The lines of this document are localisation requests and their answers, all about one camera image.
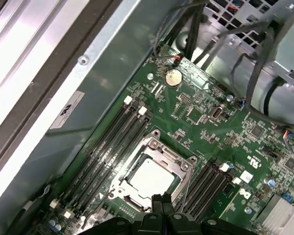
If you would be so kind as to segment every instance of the cable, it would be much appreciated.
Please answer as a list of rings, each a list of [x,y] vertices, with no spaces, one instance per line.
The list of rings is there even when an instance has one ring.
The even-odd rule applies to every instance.
[[[182,30],[183,26],[186,24],[186,22],[190,19],[190,17],[194,13],[194,8],[187,9],[184,14],[181,16],[181,18],[177,21],[175,26],[171,29],[171,31],[166,35],[165,39],[163,40],[164,43],[167,42],[169,46],[171,46],[174,42],[174,40],[177,38],[178,34]]]
[[[278,121],[274,118],[268,117],[267,115],[264,115],[263,113],[261,113],[260,111],[258,111],[257,109],[255,109],[254,107],[251,106],[251,100],[252,100],[252,97],[253,97],[253,94],[255,91],[256,84],[258,82],[260,72],[267,62],[267,59],[271,53],[273,43],[274,43],[274,31],[270,27],[266,30],[266,38],[263,43],[263,49],[258,56],[258,59],[256,61],[256,64],[254,66],[253,72],[251,74],[251,77],[250,77],[248,85],[247,85],[246,105],[245,106],[246,106],[247,110],[252,115],[257,116],[260,119],[270,121],[270,122],[275,123],[279,126],[287,126],[287,127],[294,128],[294,124],[285,123],[282,121]]]
[[[187,8],[190,8],[190,7],[193,7],[193,6],[200,6],[200,5],[205,5],[207,3],[209,3],[210,0],[203,0],[201,2],[196,2],[196,3],[190,3],[190,4],[187,4],[187,5],[183,5],[183,6],[178,6],[178,7],[174,7],[172,8],[168,14],[166,15],[166,17],[164,18],[164,20],[162,21],[160,27],[159,27],[159,30],[156,34],[156,38],[155,38],[155,42],[154,42],[154,45],[153,45],[153,54],[154,56],[158,59],[158,60],[168,60],[168,59],[172,59],[172,58],[179,58],[178,55],[169,55],[169,56],[159,56],[158,55],[158,52],[157,52],[157,47],[158,47],[158,44],[159,44],[159,41],[160,41],[160,36],[161,36],[161,33],[162,33],[162,29],[165,25],[165,23],[167,22],[167,19],[168,17],[175,11],[177,10],[180,10],[180,9],[187,9]]]
[[[286,83],[286,81],[278,76],[276,78],[274,78],[274,80],[272,81],[272,86],[270,87],[269,91],[266,94],[265,100],[264,100],[264,114],[265,115],[269,115],[269,103],[270,103],[270,99],[272,97],[272,94],[274,93],[274,91],[278,88],[283,86]]]
[[[15,234],[14,231],[16,229],[16,226],[19,223],[19,221],[21,220],[24,213],[26,211],[28,211],[28,209],[35,203],[35,201],[37,199],[43,198],[45,195],[47,195],[49,193],[49,191],[50,191],[50,187],[51,187],[51,184],[46,185],[46,187],[44,188],[41,195],[37,195],[35,198],[32,198],[31,200],[26,202],[26,204],[23,206],[23,208],[17,213],[17,215],[12,220],[9,228],[7,229],[7,231],[5,233],[6,235],[14,235]]]
[[[225,37],[231,34],[244,33],[244,32],[249,32],[249,31],[257,30],[257,29],[265,29],[267,26],[268,26],[268,23],[264,23],[264,22],[244,25],[239,28],[222,32],[218,34],[217,37],[221,39],[222,37]],[[206,46],[206,48],[202,51],[202,53],[194,60],[193,63],[198,64],[209,53],[209,51],[214,47],[216,43],[217,43],[216,40],[211,40],[209,44]]]
[[[232,92],[234,94],[234,96],[239,100],[239,101],[242,101],[242,98],[239,94],[239,92],[236,90],[235,88],[235,83],[234,83],[234,73],[235,73],[235,70],[236,68],[241,64],[241,62],[243,61],[243,58],[246,57],[247,59],[249,60],[255,60],[255,56],[250,56],[246,53],[240,55],[239,59],[236,61],[235,65],[233,66],[231,72],[230,72],[230,86],[232,88]]]
[[[194,11],[195,15],[192,19],[191,29],[188,35],[186,46],[185,46],[185,57],[189,60],[191,60],[193,52],[196,47],[200,21],[202,18],[204,8],[205,8],[205,5],[201,5],[196,7]]]

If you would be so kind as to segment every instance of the capacitor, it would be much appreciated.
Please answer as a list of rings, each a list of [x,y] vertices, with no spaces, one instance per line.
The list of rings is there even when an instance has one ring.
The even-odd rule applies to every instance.
[[[253,210],[250,207],[245,207],[244,211],[245,211],[246,214],[252,214],[253,213]]]
[[[273,188],[275,186],[275,180],[274,179],[271,179],[269,177],[267,177],[267,178],[264,179],[264,183],[266,185],[269,185],[270,188]]]
[[[229,166],[229,169],[233,169],[233,168],[234,168],[233,163],[231,163],[231,162],[227,162],[227,164],[228,164],[228,166]]]
[[[60,223],[57,223],[55,226],[54,226],[54,229],[59,232],[61,231],[61,229],[63,228],[64,224],[62,222]]]
[[[228,94],[225,99],[227,102],[232,102],[234,100],[234,96],[231,94]]]
[[[148,79],[148,80],[152,80],[152,79],[153,79],[153,73],[149,73],[149,74],[147,74],[147,79]]]
[[[177,87],[178,85],[181,84],[182,80],[183,80],[183,74],[181,73],[181,71],[176,69],[167,71],[165,75],[165,83],[169,87]]]
[[[48,223],[50,224],[50,226],[54,227],[56,225],[57,221],[58,220],[56,218],[53,218],[53,219],[49,220]]]

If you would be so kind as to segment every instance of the black ram slot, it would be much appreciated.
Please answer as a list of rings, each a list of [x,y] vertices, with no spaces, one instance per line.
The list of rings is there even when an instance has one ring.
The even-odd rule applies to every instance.
[[[220,171],[216,164],[208,162],[190,185],[186,196],[183,213],[188,213],[195,220],[201,218],[209,208],[216,195],[230,184],[231,177]],[[176,204],[175,211],[180,212],[183,197]]]
[[[186,200],[183,212],[189,213],[193,209],[194,204],[198,201],[198,197],[202,196],[203,192],[205,192],[205,190],[209,188],[210,184],[214,181],[216,172],[211,169],[207,173],[208,174],[203,177],[203,181],[196,186],[195,193],[190,195],[189,200]]]
[[[195,179],[193,180],[193,182],[191,183],[190,185],[190,188],[189,188],[189,191],[188,191],[188,195],[193,195],[196,188],[195,186],[200,182],[200,180],[202,179],[203,175],[206,174],[206,172],[210,170],[210,167],[208,164],[206,164],[203,169],[200,171],[200,173],[195,177]],[[184,196],[182,197],[181,200],[179,200],[176,205],[175,205],[175,212],[180,212],[181,210],[181,207],[182,207],[182,203],[183,203],[183,198]]]
[[[216,185],[216,188],[214,189],[213,193],[210,197],[208,197],[208,200],[205,203],[202,203],[200,205],[200,210],[194,212],[194,219],[198,220],[200,217],[206,212],[212,201],[214,200],[215,196],[221,192],[221,190],[228,184],[229,182],[223,178],[222,182],[219,185]]]
[[[135,131],[133,134],[131,134],[131,138],[128,141],[126,147],[118,154],[118,158],[113,162],[112,166],[108,169],[108,171],[105,172],[102,180],[96,184],[96,187],[91,191],[91,194],[88,196],[86,201],[83,203],[83,206],[81,208],[81,211],[84,212],[86,208],[89,206],[89,204],[92,202],[93,198],[98,194],[99,190],[101,189],[102,185],[106,182],[106,180],[110,177],[111,173],[117,167],[117,165],[122,161],[125,154],[128,153],[129,149],[142,137],[145,127],[147,125],[148,121],[144,122],[143,125],[141,125],[138,128],[138,131]]]
[[[90,154],[88,154],[86,156],[86,158],[83,160],[82,164],[79,166],[78,170],[74,174],[71,182],[66,187],[66,191],[71,190],[73,188],[73,186],[77,184],[78,179],[79,179],[79,177],[81,175],[81,172],[84,171],[85,168],[87,168],[88,163],[93,158],[93,153],[95,153],[98,150],[98,148],[104,143],[106,138],[111,134],[112,130],[117,126],[117,123],[120,121],[121,117],[125,114],[125,112],[126,112],[126,107],[124,106],[119,110],[117,115],[114,117],[114,119],[110,123],[109,127],[105,130],[104,134],[102,135],[100,140],[96,143],[96,145],[94,146],[94,148],[92,149]]]
[[[196,197],[195,203],[192,205],[189,213],[194,215],[199,213],[203,204],[205,204],[210,198],[215,194],[216,188],[220,186],[224,178],[216,173],[214,179],[207,185],[207,187],[203,188],[202,193]]]
[[[130,121],[127,122],[126,127],[121,132],[118,133],[117,137],[115,138],[115,142],[117,142],[117,145],[112,147],[113,150],[105,158],[104,163],[102,163],[99,166],[99,168],[90,176],[90,180],[86,182],[85,185],[81,186],[81,190],[77,192],[77,198],[75,199],[75,202],[73,203],[74,207],[76,207],[81,202],[82,198],[87,194],[88,190],[94,184],[97,177],[106,169],[106,166],[109,165],[110,161],[113,159],[113,157],[115,156],[119,148],[122,147],[128,134],[131,132],[132,128],[137,124],[138,121],[139,121],[139,118],[137,116],[133,116],[130,119]],[[109,149],[107,149],[105,152],[102,153],[102,157],[106,155]]]
[[[192,202],[192,199],[194,197],[196,197],[196,195],[198,194],[198,191],[201,190],[202,185],[205,184],[205,182],[207,182],[207,178],[208,177],[212,177],[213,174],[214,174],[214,171],[213,171],[213,169],[209,165],[208,165],[208,167],[205,167],[199,173],[199,175],[196,177],[196,179],[190,185],[191,191],[189,191],[187,193],[187,197],[185,199],[185,205],[184,205],[184,208],[183,208],[183,212],[188,209],[189,206],[187,206],[187,205],[189,205]],[[175,211],[176,212],[180,212],[181,211],[183,200],[184,200],[184,198],[182,198],[178,202],[178,205],[175,207]]]
[[[82,190],[83,186],[89,181],[91,175],[93,174],[93,170],[99,164],[100,160],[105,156],[106,152],[110,149],[111,145],[115,143],[115,140],[119,137],[122,133],[124,127],[127,126],[129,122],[131,122],[132,118],[134,117],[133,114],[136,112],[136,107],[130,107],[129,112],[126,113],[120,121],[117,123],[115,128],[112,129],[111,134],[104,140],[105,145],[101,146],[101,148],[94,154],[94,160],[92,163],[87,167],[87,169],[82,173],[78,184],[70,191],[69,196],[67,197],[67,202],[72,203],[72,199],[76,196],[75,194],[79,194]]]
[[[124,125],[128,122],[128,119],[132,115],[133,115],[133,113],[129,112],[124,117],[122,117],[120,123],[118,123],[118,125],[116,126],[117,128],[114,129],[114,130],[119,131],[120,129],[122,129],[124,127]],[[115,139],[114,138],[115,136],[116,136],[115,133],[112,133],[112,135],[110,135],[108,137],[108,140],[105,141],[106,142],[105,146],[103,148],[101,148],[101,150],[97,154],[94,154],[94,156],[93,156],[94,159],[93,159],[92,163],[90,163],[90,165],[82,173],[82,175],[81,175],[80,179],[78,180],[77,184],[75,185],[75,187],[73,187],[73,189],[70,191],[69,195],[67,196],[67,202],[70,202],[72,200],[72,198],[74,197],[74,194],[79,193],[81,188],[89,180],[89,177],[91,176],[92,171],[94,170],[96,165],[99,163],[99,160],[102,158],[102,156],[109,149],[111,142],[113,142],[113,140]]]

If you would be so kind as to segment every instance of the chip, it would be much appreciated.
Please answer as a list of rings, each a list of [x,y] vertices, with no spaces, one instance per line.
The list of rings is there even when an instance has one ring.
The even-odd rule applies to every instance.
[[[232,140],[232,138],[227,137],[227,138],[225,139],[224,143],[227,144],[227,145],[231,145],[231,144],[233,144],[233,140]]]
[[[262,133],[263,133],[263,128],[257,125],[251,131],[251,134],[256,138],[259,138]]]
[[[294,158],[289,158],[288,161],[285,163],[285,166],[291,170],[294,169]]]

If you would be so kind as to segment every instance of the screw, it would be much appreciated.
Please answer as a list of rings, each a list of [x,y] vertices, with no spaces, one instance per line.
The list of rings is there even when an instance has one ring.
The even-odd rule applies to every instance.
[[[188,167],[189,167],[189,166],[188,166],[187,163],[183,163],[183,164],[181,165],[182,170],[187,170]]]
[[[157,142],[157,141],[151,141],[151,142],[149,143],[149,146],[150,146],[151,148],[156,148],[156,147],[158,147],[158,142]]]
[[[175,214],[175,215],[173,216],[173,218],[174,218],[174,219],[181,219],[182,216],[181,216],[180,214]]]
[[[148,79],[148,80],[152,80],[152,79],[153,79],[153,73],[149,73],[149,74],[147,74],[147,79]]]
[[[89,63],[89,58],[86,55],[82,55],[78,58],[77,61],[80,65],[87,65]]]
[[[246,214],[252,214],[252,212],[253,212],[253,210],[250,207],[246,207],[244,209],[244,211],[245,211]]]
[[[209,219],[207,221],[207,223],[210,224],[210,225],[217,225],[217,222],[215,220],[213,220],[213,219]]]

